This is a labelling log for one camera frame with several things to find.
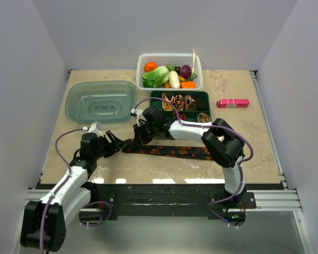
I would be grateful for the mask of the dark orange floral tie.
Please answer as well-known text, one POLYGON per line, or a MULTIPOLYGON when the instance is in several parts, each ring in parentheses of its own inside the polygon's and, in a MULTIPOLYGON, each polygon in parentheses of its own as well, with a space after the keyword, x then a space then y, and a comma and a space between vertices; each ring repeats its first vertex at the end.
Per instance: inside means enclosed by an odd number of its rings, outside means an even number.
POLYGON ((147 145, 134 139, 126 140, 126 145, 122 152, 171 158, 212 160, 209 151, 205 147, 147 145))

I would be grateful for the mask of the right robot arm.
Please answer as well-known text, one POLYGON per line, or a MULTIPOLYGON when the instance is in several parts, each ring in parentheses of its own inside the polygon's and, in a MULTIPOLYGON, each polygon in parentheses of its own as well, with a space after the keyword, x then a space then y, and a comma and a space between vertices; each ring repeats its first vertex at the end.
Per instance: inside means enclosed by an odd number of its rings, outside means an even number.
POLYGON ((145 110, 132 109, 130 115, 136 119, 135 137, 143 144, 153 137, 171 140, 191 140, 202 142, 211 158, 223 169, 225 178, 225 201, 232 208, 244 202, 242 169, 239 166, 243 158, 244 142, 223 119, 209 123, 192 123, 183 120, 167 119, 156 107, 145 110))

